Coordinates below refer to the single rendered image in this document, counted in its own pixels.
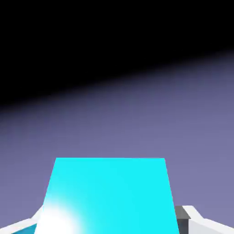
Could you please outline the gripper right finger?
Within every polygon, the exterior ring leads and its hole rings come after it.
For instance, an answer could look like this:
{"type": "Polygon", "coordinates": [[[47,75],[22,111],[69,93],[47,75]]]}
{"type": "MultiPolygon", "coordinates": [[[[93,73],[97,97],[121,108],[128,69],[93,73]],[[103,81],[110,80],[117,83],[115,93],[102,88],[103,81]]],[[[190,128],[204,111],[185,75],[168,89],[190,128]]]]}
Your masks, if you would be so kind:
{"type": "Polygon", "coordinates": [[[194,206],[175,206],[179,234],[234,234],[234,228],[204,218],[194,206]]]}

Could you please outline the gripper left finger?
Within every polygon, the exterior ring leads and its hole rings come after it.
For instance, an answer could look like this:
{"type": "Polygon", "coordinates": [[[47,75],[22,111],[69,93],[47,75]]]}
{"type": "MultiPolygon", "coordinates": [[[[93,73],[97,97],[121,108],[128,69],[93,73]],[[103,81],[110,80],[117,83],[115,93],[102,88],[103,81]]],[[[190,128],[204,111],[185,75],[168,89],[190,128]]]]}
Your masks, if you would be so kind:
{"type": "Polygon", "coordinates": [[[31,218],[0,228],[0,234],[34,234],[42,210],[43,206],[31,218]]]}

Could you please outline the small cyan cube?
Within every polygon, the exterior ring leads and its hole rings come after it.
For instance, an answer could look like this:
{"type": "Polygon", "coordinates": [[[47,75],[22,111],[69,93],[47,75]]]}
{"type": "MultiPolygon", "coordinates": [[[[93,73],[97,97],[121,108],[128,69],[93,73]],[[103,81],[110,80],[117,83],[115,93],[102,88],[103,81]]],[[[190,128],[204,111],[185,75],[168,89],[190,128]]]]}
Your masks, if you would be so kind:
{"type": "Polygon", "coordinates": [[[179,234],[160,158],[57,158],[35,234],[179,234]]]}

